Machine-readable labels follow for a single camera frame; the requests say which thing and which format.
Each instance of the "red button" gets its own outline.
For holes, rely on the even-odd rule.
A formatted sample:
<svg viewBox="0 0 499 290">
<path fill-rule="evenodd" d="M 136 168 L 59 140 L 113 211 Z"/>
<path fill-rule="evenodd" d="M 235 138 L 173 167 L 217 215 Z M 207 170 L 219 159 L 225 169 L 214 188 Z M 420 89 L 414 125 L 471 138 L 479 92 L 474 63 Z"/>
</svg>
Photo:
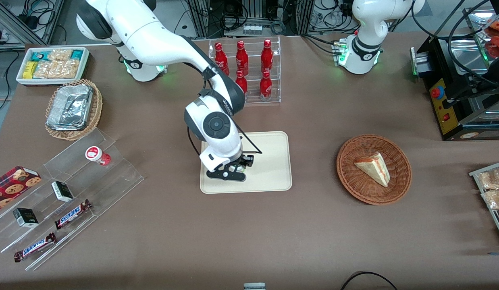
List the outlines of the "red button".
<svg viewBox="0 0 499 290">
<path fill-rule="evenodd" d="M 432 89 L 430 91 L 430 96 L 437 99 L 441 95 L 441 90 L 439 88 Z"/>
</svg>

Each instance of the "red bottle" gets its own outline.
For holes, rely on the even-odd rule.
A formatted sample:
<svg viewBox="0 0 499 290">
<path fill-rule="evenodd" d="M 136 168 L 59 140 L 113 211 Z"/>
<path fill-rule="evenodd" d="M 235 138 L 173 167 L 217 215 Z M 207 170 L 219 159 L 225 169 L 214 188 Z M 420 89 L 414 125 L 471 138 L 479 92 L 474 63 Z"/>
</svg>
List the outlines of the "red bottle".
<svg viewBox="0 0 499 290">
<path fill-rule="evenodd" d="M 248 52 L 244 48 L 244 41 L 237 41 L 237 55 L 235 55 L 235 60 L 237 60 L 237 70 L 241 70 L 246 76 L 250 73 L 250 65 L 248 63 Z"/>
<path fill-rule="evenodd" d="M 269 78 L 269 71 L 264 71 L 262 73 L 262 79 L 260 80 L 260 99 L 263 102 L 267 102 L 271 99 L 271 86 L 273 82 Z"/>
<path fill-rule="evenodd" d="M 271 50 L 271 40 L 264 40 L 264 49 L 260 55 L 260 70 L 264 73 L 266 70 L 271 71 L 273 68 L 273 51 Z"/>
<path fill-rule="evenodd" d="M 226 57 L 226 53 L 222 51 L 222 44 L 220 42 L 216 42 L 214 45 L 216 48 L 216 64 L 224 72 L 226 75 L 230 75 L 230 69 L 228 68 L 228 58 Z"/>
<path fill-rule="evenodd" d="M 244 73 L 241 70 L 237 71 L 237 79 L 235 80 L 235 83 L 239 85 L 240 88 L 242 88 L 242 91 L 244 92 L 244 95 L 246 96 L 246 99 L 248 98 L 248 82 L 246 81 L 246 78 L 244 77 Z"/>
</svg>

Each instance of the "cookie box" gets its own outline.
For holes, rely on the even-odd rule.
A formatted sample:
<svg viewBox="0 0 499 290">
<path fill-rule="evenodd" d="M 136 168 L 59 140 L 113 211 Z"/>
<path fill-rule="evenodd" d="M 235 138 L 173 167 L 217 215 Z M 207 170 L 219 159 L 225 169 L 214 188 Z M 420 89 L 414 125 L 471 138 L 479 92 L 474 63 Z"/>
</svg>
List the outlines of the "cookie box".
<svg viewBox="0 0 499 290">
<path fill-rule="evenodd" d="M 36 171 L 16 166 L 0 177 L 0 209 L 42 179 Z"/>
<path fill-rule="evenodd" d="M 23 77 L 23 72 L 25 71 L 26 66 L 28 66 L 28 63 L 32 60 L 33 53 L 46 52 L 55 48 L 83 51 L 83 54 L 79 59 L 78 71 L 73 79 L 25 79 Z M 54 46 L 54 47 L 44 47 L 44 48 L 29 48 L 25 52 L 25 56 L 22 61 L 22 65 L 19 69 L 19 72 L 17 73 L 16 80 L 19 84 L 24 86 L 52 86 L 52 85 L 67 84 L 70 83 L 71 81 L 78 81 L 82 79 L 85 68 L 87 66 L 88 57 L 89 57 L 89 50 L 87 50 L 87 48 L 83 46 Z"/>
</svg>

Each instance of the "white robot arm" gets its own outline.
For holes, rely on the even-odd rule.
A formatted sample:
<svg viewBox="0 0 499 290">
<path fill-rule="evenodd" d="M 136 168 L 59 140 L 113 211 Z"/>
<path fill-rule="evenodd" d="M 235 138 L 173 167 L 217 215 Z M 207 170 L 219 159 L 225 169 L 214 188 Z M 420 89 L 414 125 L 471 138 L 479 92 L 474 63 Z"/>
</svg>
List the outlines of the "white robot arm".
<svg viewBox="0 0 499 290">
<path fill-rule="evenodd" d="M 376 64 L 380 46 L 388 34 L 386 20 L 405 16 L 412 7 L 419 13 L 425 0 L 354 0 L 352 12 L 360 22 L 357 35 L 341 39 L 338 64 L 354 74 L 365 74 Z"/>
<path fill-rule="evenodd" d="M 156 78 L 161 73 L 158 66 L 183 62 L 196 68 L 211 84 L 211 89 L 203 89 L 185 108 L 185 123 L 209 144 L 200 159 L 209 177 L 244 181 L 243 173 L 228 170 L 253 163 L 253 156 L 242 154 L 239 132 L 231 119 L 244 107 L 242 89 L 194 42 L 167 30 L 152 13 L 154 7 L 154 0 L 83 0 L 76 21 L 86 37 L 117 47 L 137 81 Z"/>
</svg>

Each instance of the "brown wicker basket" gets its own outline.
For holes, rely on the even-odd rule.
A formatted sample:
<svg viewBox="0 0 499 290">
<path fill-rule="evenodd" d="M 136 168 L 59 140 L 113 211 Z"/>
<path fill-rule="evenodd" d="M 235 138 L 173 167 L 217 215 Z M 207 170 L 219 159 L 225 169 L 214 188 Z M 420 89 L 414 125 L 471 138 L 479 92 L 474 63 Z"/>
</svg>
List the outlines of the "brown wicker basket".
<svg viewBox="0 0 499 290">
<path fill-rule="evenodd" d="M 58 139 L 64 139 L 67 141 L 75 141 L 84 135 L 88 134 L 92 131 L 97 124 L 99 123 L 99 119 L 101 118 L 101 110 L 102 110 L 102 96 L 101 92 L 97 89 L 97 86 L 91 81 L 87 79 L 80 79 L 78 81 L 73 81 L 71 83 L 65 84 L 65 86 L 76 86 L 76 85 L 88 85 L 94 89 L 94 95 L 92 97 L 92 104 L 89 113 L 89 121 L 87 127 L 82 131 L 56 131 L 51 130 L 49 127 L 45 126 L 45 129 L 52 137 L 56 137 Z M 52 103 L 54 102 L 54 97 L 56 96 L 57 90 L 52 94 L 51 100 L 49 101 L 49 105 L 47 106 L 47 110 L 45 110 L 45 117 L 49 117 L 49 112 L 51 112 Z"/>
<path fill-rule="evenodd" d="M 354 165 L 355 160 L 380 152 L 391 180 L 383 187 Z M 336 160 L 337 174 L 345 188 L 359 200 L 384 205 L 397 202 L 408 191 L 412 181 L 409 160 L 392 141 L 378 135 L 360 135 L 341 147 Z"/>
</svg>

